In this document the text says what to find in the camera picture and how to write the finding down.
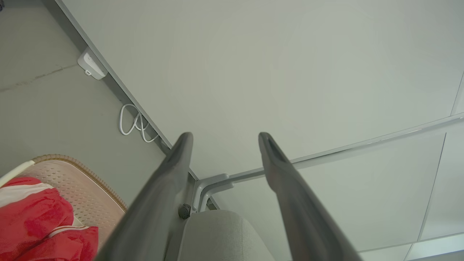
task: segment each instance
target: perforated basket wall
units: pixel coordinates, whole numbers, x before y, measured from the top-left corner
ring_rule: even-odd
[[[127,210],[124,202],[95,173],[64,155],[44,155],[18,176],[35,177],[58,189],[85,226],[97,226],[98,248],[106,241]]]

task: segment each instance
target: dark object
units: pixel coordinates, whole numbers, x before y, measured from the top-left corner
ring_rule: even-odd
[[[187,183],[192,145],[191,133],[179,137],[95,261],[164,260],[172,205]],[[267,182],[279,201],[293,261],[361,261],[268,133],[259,134],[259,149]]]
[[[190,205],[188,204],[183,204],[180,208],[179,208],[179,217],[181,219],[187,219],[190,217],[190,209],[192,207],[190,207]]]

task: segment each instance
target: gray floor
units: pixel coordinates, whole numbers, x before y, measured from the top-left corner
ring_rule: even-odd
[[[86,44],[53,0],[6,1],[0,12],[0,176],[44,154],[84,163],[131,204],[164,154],[139,132],[119,133],[129,100],[111,78],[84,74]],[[133,117],[126,114],[129,128]],[[189,203],[194,180],[173,206]]]

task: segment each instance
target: basket rim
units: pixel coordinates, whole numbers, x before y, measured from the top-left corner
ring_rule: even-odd
[[[92,170],[90,170],[87,166],[82,164],[82,162],[74,159],[70,156],[61,155],[61,154],[46,154],[39,157],[35,157],[32,161],[35,164],[45,161],[52,161],[58,160],[63,161],[72,166],[76,167],[80,171],[82,171],[87,177],[89,177],[93,182],[95,182],[101,189],[103,189],[115,202],[118,206],[124,211],[127,212],[127,205],[126,203],[117,195],[117,193],[106,183],[104,182],[99,176],[97,176]]]

